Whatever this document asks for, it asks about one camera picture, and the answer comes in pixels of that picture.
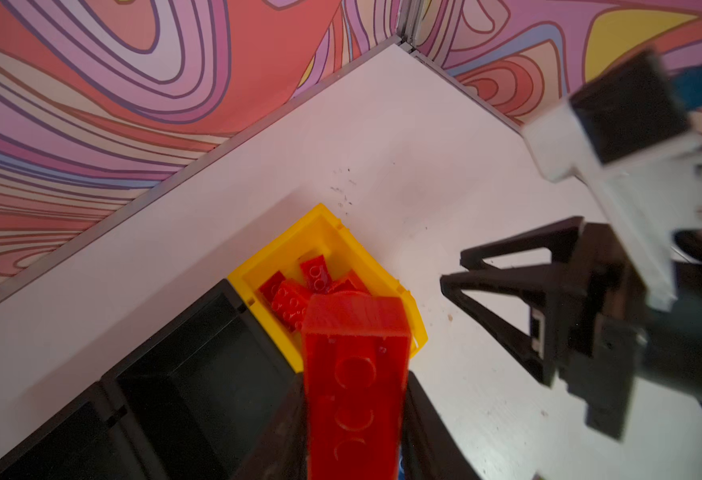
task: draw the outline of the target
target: psychedelic wallpaper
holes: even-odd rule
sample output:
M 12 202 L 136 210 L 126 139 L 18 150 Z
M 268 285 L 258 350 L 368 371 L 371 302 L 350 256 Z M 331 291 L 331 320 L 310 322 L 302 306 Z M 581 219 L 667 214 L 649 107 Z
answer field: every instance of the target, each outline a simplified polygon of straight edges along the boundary
M 400 0 L 0 0 L 0 283 L 391 36 Z
M 702 63 L 702 0 L 424 2 L 418 50 L 518 124 L 648 44 Z

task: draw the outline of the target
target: yellow shape on wall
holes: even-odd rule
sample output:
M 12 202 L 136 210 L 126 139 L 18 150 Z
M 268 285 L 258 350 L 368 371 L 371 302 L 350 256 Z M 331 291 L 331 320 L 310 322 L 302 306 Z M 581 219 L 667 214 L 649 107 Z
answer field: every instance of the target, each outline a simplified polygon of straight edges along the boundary
M 635 9 L 600 15 L 594 20 L 586 46 L 586 82 L 638 44 L 695 18 L 690 14 Z

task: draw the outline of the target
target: white table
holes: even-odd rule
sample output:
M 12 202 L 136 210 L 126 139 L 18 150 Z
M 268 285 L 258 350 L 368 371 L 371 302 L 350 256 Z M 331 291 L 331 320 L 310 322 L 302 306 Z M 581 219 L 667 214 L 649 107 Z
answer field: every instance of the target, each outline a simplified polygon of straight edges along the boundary
M 693 398 L 638 382 L 616 443 L 586 428 L 562 382 L 538 386 L 442 297 L 461 249 L 602 216 L 397 47 L 0 304 L 0 456 L 319 202 L 414 294 L 430 341 L 411 368 L 486 479 L 702 478 Z M 518 302 L 490 306 L 526 322 Z

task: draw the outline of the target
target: red toy block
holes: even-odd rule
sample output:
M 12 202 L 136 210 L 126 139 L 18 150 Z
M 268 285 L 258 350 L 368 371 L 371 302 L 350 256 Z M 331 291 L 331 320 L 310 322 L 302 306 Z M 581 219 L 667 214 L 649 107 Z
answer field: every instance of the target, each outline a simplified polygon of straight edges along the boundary
M 319 255 L 307 262 L 303 262 L 300 264 L 300 270 L 302 270 L 303 277 L 306 279 L 306 284 L 311 292 L 327 293 L 329 286 L 332 284 L 332 278 L 329 276 L 324 255 Z
M 314 295 L 303 322 L 308 480 L 394 480 L 412 341 L 402 301 Z
M 271 310 L 287 324 L 290 331 L 300 330 L 311 300 L 310 290 L 294 280 L 284 280 L 271 302 Z
M 287 278 L 279 271 L 260 285 L 258 290 L 260 290 L 260 293 L 268 300 L 268 303 L 273 302 L 273 297 L 276 296 L 276 292 L 279 291 L 279 285 L 281 285 L 284 280 L 287 280 Z
M 337 292 L 361 292 L 369 295 L 366 285 L 353 270 L 332 282 L 327 293 Z

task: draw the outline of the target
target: yellow bin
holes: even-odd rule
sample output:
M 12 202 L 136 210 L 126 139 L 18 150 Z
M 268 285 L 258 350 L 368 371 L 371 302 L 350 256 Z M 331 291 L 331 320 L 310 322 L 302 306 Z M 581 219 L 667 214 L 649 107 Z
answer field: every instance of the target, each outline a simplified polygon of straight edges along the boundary
M 354 270 L 371 294 L 400 297 L 412 328 L 410 357 L 423 348 L 428 334 L 412 294 L 364 250 L 339 218 L 319 204 L 228 276 L 233 288 L 296 372 L 303 370 L 300 333 L 290 333 L 279 322 L 258 288 L 278 270 L 305 285 L 300 263 L 319 255 L 324 255 L 333 279 Z

